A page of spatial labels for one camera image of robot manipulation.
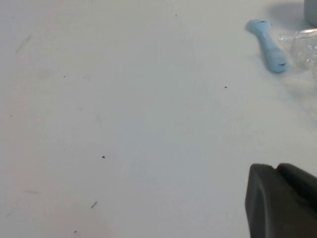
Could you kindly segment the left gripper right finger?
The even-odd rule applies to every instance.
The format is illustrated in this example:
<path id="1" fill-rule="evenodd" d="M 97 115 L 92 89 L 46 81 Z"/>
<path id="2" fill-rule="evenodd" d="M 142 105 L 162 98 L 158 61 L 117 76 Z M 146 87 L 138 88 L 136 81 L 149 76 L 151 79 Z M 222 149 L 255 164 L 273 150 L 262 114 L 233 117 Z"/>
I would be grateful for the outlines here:
<path id="1" fill-rule="evenodd" d="M 308 202 L 310 207 L 317 207 L 316 177 L 288 163 L 279 164 L 276 169 L 288 184 Z"/>

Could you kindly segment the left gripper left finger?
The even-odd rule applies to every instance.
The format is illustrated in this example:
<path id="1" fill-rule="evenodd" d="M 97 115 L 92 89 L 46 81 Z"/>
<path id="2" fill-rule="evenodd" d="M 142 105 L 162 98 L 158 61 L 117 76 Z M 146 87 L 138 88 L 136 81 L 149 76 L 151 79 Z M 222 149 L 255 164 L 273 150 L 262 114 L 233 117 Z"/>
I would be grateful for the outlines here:
<path id="1" fill-rule="evenodd" d="M 272 166 L 250 166 L 245 209 L 252 238 L 317 236 L 317 208 L 310 207 Z"/>

